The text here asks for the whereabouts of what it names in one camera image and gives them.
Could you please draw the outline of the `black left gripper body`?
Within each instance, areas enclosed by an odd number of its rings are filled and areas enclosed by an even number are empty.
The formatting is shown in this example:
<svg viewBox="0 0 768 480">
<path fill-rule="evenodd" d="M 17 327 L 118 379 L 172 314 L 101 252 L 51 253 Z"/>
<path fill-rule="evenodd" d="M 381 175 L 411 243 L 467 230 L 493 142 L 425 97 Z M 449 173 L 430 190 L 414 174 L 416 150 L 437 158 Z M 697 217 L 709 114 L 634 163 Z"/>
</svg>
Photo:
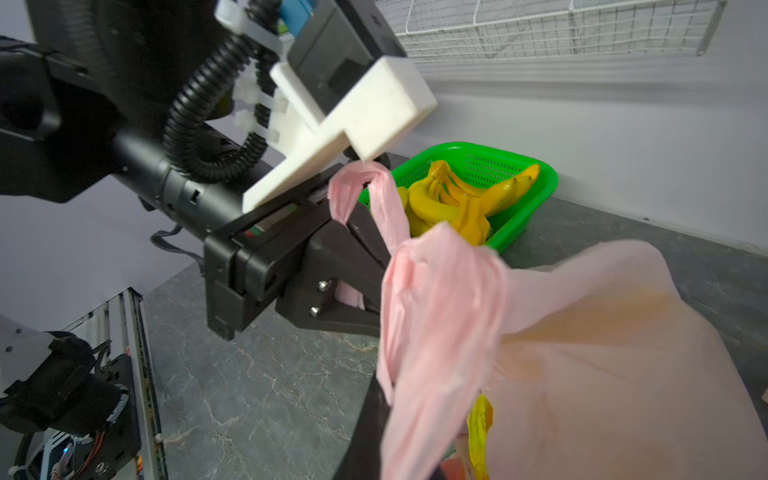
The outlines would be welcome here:
<svg viewBox="0 0 768 480">
<path fill-rule="evenodd" d="M 297 188 L 209 235 L 207 326 L 224 340 L 248 327 L 295 273 L 312 234 L 330 220 L 328 187 Z"/>
</svg>

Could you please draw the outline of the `pink plastic bag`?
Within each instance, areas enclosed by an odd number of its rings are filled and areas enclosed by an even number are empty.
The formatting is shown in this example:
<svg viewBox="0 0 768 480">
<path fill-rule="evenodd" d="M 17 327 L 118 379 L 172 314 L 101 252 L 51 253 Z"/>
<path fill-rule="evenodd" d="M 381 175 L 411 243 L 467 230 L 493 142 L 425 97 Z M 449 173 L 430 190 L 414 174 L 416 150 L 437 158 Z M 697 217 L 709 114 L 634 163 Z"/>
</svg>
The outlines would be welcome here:
<svg viewBox="0 0 768 480">
<path fill-rule="evenodd" d="M 390 406 L 380 479 L 476 479 L 467 416 L 494 409 L 490 479 L 763 479 L 767 437 L 714 326 L 662 254 L 621 240 L 544 269 L 508 267 L 448 224 L 412 237 L 393 176 L 354 162 L 391 254 L 375 375 Z"/>
</svg>

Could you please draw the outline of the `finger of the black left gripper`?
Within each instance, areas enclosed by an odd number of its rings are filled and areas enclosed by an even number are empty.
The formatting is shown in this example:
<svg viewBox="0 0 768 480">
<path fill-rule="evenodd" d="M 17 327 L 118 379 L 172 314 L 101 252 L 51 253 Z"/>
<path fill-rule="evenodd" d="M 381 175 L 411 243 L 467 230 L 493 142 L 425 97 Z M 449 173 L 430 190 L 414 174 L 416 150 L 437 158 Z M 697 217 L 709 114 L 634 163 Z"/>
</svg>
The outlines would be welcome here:
<svg viewBox="0 0 768 480">
<path fill-rule="evenodd" d="M 346 223 L 351 235 L 383 269 L 387 267 L 391 254 L 368 208 L 357 202 Z"/>
<path fill-rule="evenodd" d="M 309 238 L 275 310 L 300 329 L 377 338 L 384 271 L 347 225 L 331 220 Z"/>
</svg>

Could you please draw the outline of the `orange-yellow banana bunch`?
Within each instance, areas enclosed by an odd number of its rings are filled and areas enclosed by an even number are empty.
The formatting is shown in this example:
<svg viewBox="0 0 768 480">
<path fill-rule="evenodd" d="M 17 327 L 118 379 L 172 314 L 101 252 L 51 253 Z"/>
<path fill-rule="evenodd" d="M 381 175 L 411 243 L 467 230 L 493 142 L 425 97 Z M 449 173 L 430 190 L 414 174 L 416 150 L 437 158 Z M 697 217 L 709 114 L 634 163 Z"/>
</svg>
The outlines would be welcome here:
<svg viewBox="0 0 768 480">
<path fill-rule="evenodd" d="M 494 409 L 490 401 L 479 394 L 467 416 L 470 464 L 477 480 L 489 480 L 486 450 L 488 433 L 493 425 Z"/>
</svg>

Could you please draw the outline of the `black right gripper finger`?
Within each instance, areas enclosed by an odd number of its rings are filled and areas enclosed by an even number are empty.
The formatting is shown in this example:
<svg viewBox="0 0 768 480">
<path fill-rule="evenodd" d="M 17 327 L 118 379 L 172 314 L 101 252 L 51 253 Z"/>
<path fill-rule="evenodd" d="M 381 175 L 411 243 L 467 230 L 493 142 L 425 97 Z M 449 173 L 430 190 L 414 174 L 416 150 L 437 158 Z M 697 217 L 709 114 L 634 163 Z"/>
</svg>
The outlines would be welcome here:
<svg viewBox="0 0 768 480">
<path fill-rule="evenodd" d="M 379 480 L 381 442 L 390 414 L 384 392 L 371 377 L 347 451 L 333 476 L 334 480 Z"/>
</svg>

